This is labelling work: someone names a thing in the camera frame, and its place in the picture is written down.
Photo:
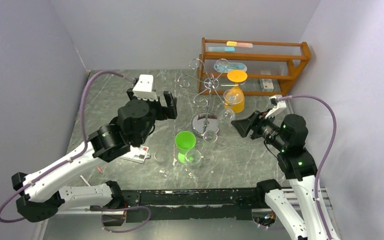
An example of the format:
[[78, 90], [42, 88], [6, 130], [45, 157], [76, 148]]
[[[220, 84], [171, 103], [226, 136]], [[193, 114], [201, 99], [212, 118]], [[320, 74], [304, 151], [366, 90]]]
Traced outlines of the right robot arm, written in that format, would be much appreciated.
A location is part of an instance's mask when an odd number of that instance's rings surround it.
[[231, 125], [242, 138], [263, 138], [279, 152], [278, 165], [298, 200], [298, 213], [287, 200], [282, 187], [274, 180], [257, 184], [255, 202], [269, 207], [293, 240], [338, 240], [323, 199], [319, 198], [318, 172], [312, 155], [305, 149], [308, 135], [306, 121], [297, 114], [288, 114], [280, 126], [267, 119], [267, 112], [255, 111], [245, 119], [233, 120]]

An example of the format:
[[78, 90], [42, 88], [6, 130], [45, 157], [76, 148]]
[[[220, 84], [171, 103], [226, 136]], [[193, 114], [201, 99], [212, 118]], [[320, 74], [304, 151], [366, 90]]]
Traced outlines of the orange plastic wine glass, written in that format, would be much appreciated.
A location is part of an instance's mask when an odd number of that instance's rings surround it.
[[240, 84], [246, 82], [248, 75], [243, 70], [234, 69], [227, 73], [227, 79], [233, 83], [233, 86], [223, 94], [225, 102], [235, 114], [241, 113], [245, 108], [245, 95]]

